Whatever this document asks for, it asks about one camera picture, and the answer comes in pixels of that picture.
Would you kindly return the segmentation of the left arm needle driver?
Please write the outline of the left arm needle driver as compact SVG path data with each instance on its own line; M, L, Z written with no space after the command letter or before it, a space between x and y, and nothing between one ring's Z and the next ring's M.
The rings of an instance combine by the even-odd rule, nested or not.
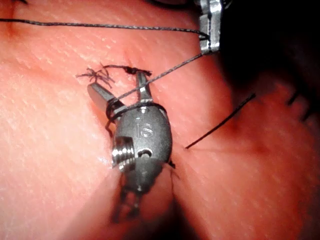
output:
M221 14L223 11L222 0L199 0L201 15Z

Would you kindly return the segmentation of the left arm needle driver jaw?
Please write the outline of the left arm needle driver jaw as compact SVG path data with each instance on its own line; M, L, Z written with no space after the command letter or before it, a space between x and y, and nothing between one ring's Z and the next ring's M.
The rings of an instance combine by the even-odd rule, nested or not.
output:
M221 10L216 10L211 13L209 19L209 31L210 41L209 49L211 52L216 52L220 48L220 37L221 37Z
M210 51L210 18L209 14L204 14L199 17L199 30L205 33L202 40L199 41L199 46L202 54L207 54Z

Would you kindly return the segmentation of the right arm needle driver jaw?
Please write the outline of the right arm needle driver jaw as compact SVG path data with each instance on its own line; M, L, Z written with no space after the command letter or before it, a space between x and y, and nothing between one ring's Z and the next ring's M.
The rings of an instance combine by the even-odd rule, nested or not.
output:
M106 114L107 107L116 97L99 83L90 83L87 86L87 91L94 104ZM125 108L126 105L124 105L120 100L116 101L110 108L109 118Z
M146 85L147 81L147 76L144 72L138 71L136 73L136 86L139 87L137 91L139 107L144 107L147 103L153 102L150 87Z

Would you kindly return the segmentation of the right arm needle driver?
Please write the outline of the right arm needle driver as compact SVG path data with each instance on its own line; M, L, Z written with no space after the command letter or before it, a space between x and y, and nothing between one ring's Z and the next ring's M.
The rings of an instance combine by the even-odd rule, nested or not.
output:
M165 109L157 103L137 103L117 114L113 135L112 166L125 171L146 156L168 163L172 153L172 133Z

